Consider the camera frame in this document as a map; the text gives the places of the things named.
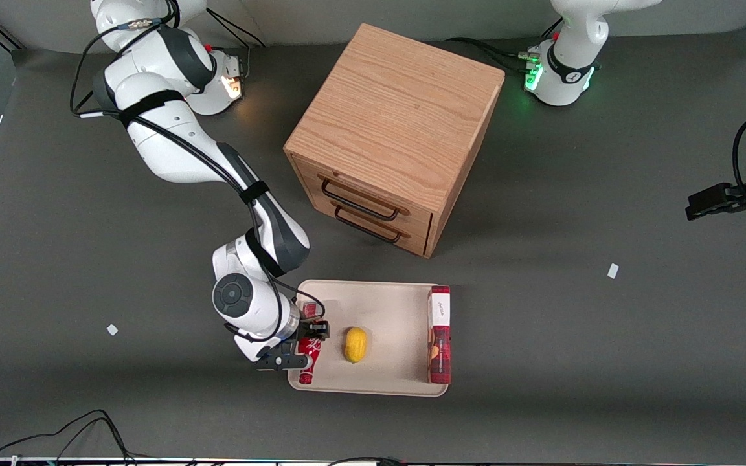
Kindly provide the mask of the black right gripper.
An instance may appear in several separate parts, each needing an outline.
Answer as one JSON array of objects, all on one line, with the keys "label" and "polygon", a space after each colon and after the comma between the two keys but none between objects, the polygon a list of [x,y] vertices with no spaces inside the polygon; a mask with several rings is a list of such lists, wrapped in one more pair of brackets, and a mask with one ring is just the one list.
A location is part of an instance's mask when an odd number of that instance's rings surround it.
[{"label": "black right gripper", "polygon": [[300,321],[298,329],[294,334],[295,345],[304,339],[314,339],[316,341],[326,341],[330,337],[330,325],[328,322],[320,320]]}]

